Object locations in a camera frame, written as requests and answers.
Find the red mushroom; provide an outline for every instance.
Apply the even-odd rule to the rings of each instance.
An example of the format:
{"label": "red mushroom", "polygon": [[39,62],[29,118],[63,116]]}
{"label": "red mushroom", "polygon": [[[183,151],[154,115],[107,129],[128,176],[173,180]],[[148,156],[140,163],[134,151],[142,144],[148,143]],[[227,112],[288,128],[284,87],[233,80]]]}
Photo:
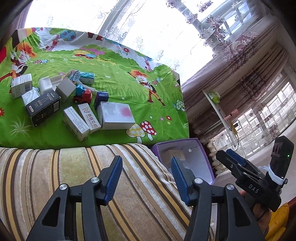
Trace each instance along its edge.
{"label": "red mushroom", "polygon": [[143,131],[145,131],[147,133],[148,138],[150,139],[150,141],[153,141],[153,137],[152,136],[156,136],[157,133],[154,130],[154,128],[151,126],[149,121],[144,121],[141,123],[141,128]]}

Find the bolt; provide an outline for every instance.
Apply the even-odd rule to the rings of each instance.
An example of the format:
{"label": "bolt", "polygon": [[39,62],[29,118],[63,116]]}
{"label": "bolt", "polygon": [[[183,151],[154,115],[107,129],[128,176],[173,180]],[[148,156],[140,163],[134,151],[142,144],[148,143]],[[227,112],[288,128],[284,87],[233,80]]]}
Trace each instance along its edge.
{"label": "bolt", "polygon": [[65,190],[67,187],[68,187],[67,184],[62,184],[59,188],[60,188],[61,190]]}
{"label": "bolt", "polygon": [[233,190],[234,189],[234,186],[232,184],[227,184],[226,188],[228,190]]}
{"label": "bolt", "polygon": [[98,177],[93,177],[93,178],[91,179],[91,182],[92,182],[92,183],[97,183],[99,180],[100,180],[100,179],[99,179]]}
{"label": "bolt", "polygon": [[201,178],[196,178],[196,179],[194,179],[194,182],[197,184],[201,184],[203,182],[203,180]]}

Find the purple storage box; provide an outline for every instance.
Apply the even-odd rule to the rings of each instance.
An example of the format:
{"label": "purple storage box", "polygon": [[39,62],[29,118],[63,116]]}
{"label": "purple storage box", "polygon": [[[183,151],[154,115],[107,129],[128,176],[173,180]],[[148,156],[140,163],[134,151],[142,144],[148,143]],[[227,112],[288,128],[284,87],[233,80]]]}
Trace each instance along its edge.
{"label": "purple storage box", "polygon": [[151,148],[161,163],[163,163],[162,159],[165,159],[164,153],[167,150],[182,150],[186,159],[182,161],[184,167],[191,169],[196,177],[202,178],[207,183],[214,183],[215,178],[211,165],[197,138],[159,142]]}

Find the striped cushion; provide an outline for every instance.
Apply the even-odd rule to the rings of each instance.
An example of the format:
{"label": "striped cushion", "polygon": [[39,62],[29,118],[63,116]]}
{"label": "striped cushion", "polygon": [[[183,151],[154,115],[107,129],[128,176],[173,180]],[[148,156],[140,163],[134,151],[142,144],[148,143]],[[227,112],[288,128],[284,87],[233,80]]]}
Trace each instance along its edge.
{"label": "striped cushion", "polygon": [[[172,175],[140,144],[61,150],[0,148],[0,218],[16,240],[25,240],[61,183],[83,184],[123,158],[114,199],[102,207],[109,240],[183,240],[191,208],[180,200]],[[81,205],[78,239],[83,240]]]}

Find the box with pink stain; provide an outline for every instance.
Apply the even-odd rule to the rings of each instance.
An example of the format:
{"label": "box with pink stain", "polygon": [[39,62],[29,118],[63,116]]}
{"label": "box with pink stain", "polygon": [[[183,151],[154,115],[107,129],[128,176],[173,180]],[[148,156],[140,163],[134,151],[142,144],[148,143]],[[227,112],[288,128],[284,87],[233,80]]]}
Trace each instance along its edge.
{"label": "box with pink stain", "polygon": [[135,124],[128,104],[101,101],[97,112],[102,130],[130,129]]}

